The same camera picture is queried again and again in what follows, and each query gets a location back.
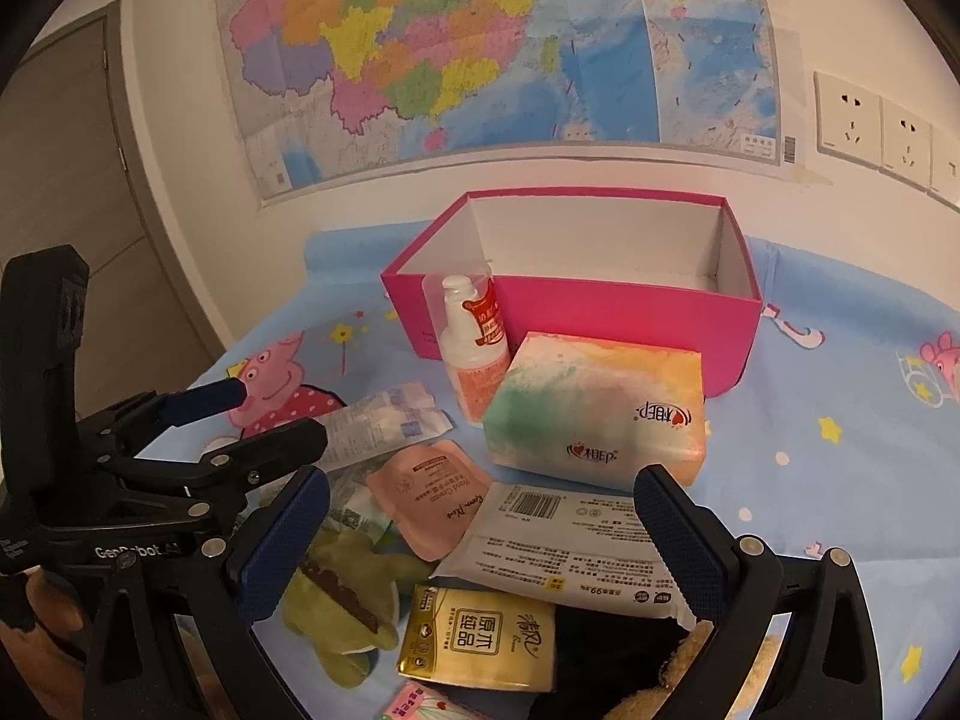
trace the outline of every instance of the map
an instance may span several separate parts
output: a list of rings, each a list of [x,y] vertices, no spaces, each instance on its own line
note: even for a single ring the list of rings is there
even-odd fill
[[[663,143],[776,164],[765,0],[216,0],[263,199],[448,153]]]

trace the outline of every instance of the tissue box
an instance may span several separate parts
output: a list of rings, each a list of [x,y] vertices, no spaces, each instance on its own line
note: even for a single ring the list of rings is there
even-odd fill
[[[750,255],[720,196],[464,194],[382,274],[416,354],[440,359],[424,279],[487,267],[512,349],[530,331],[689,349],[701,354],[707,397],[739,381],[760,322]]]
[[[483,423],[500,466],[632,490],[661,463],[692,485],[707,455],[700,356],[529,333]]]

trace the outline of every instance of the blue tablecloth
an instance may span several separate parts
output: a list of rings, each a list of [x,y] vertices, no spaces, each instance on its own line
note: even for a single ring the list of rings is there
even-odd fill
[[[352,403],[424,381],[462,422],[443,366],[411,351],[379,280],[423,226],[315,236],[304,289],[200,382],[302,330],[305,384]],[[735,535],[756,533],[781,554],[851,552],[880,651],[884,716],[912,720],[960,647],[960,367],[949,362],[960,316],[837,261],[761,240],[750,249],[767,308],[742,381],[707,401],[707,461],[691,496]],[[197,461],[217,437],[238,434],[221,415],[169,431],[144,454]],[[580,487],[493,466],[480,430],[461,424],[448,437],[500,480]],[[336,688],[279,613],[256,635],[318,720],[373,720],[401,683],[393,652],[357,690]],[[454,693],[494,720],[523,720],[532,700]]]

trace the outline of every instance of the door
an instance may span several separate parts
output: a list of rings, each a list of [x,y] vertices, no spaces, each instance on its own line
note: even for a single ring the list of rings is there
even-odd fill
[[[90,266],[80,416],[146,389],[183,389],[214,359],[131,190],[106,29],[106,17],[67,28],[29,55],[0,95],[0,266],[59,244]]]

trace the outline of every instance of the pig face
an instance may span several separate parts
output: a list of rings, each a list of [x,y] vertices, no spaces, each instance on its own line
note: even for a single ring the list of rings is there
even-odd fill
[[[960,401],[960,346],[953,345],[950,333],[943,333],[937,338],[936,348],[932,343],[921,346],[920,357],[939,370],[947,380],[953,397]]]
[[[234,427],[248,427],[280,409],[304,384],[304,368],[292,359],[303,340],[304,333],[296,333],[272,343],[244,363],[237,378],[247,388],[247,399],[229,412]]]

